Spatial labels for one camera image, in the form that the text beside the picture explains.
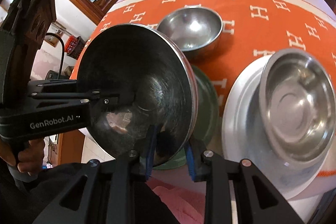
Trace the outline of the person left hand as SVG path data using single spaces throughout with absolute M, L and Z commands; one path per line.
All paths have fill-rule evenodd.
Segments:
M 29 141 L 29 146 L 18 153 L 18 164 L 10 146 L 1 140 L 1 159 L 11 166 L 17 166 L 20 173 L 28 173 L 30 176 L 38 174 L 42 170 L 45 142 L 44 139 Z

